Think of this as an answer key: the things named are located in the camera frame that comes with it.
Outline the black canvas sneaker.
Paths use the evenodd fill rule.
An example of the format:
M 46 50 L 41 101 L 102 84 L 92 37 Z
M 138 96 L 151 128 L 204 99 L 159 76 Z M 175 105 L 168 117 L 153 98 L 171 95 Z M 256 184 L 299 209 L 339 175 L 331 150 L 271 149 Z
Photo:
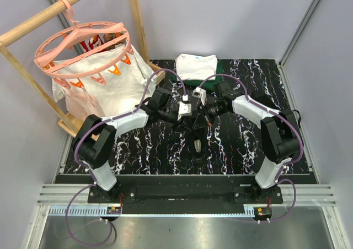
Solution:
M 196 116 L 183 117 L 178 126 L 178 131 L 183 133 L 186 138 L 186 144 L 190 154 L 196 160 L 201 160 L 205 155 L 206 136 L 208 128 L 193 130 L 192 124 Z

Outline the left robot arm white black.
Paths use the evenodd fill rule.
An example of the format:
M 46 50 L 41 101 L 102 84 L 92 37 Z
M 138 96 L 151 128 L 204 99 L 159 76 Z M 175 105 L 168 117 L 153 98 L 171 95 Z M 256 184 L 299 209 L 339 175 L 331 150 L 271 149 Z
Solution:
M 115 139 L 158 121 L 176 123 L 178 112 L 168 108 L 171 98 L 169 91 L 157 88 L 151 97 L 144 99 L 131 111 L 105 120 L 91 114 L 83 122 L 73 141 L 74 158 L 88 169 L 94 184 L 101 188 L 100 196 L 106 202 L 112 203 L 119 197 L 117 179 L 108 162 Z

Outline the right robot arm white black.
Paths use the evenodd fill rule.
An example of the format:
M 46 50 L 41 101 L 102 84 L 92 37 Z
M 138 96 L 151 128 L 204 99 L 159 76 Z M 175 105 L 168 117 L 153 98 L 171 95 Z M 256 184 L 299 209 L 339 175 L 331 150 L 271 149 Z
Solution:
M 210 126 L 215 117 L 226 112 L 245 117 L 261 131 L 262 149 L 265 157 L 255 184 L 250 189 L 253 201 L 262 203 L 270 197 L 269 188 L 278 183 L 285 166 L 299 161 L 303 155 L 303 142 L 298 123 L 292 111 L 278 111 L 254 100 L 248 94 L 231 89 L 228 82 L 214 86 L 216 97 L 210 100 L 206 90 L 196 87 L 192 95 L 201 100 L 193 129 Z

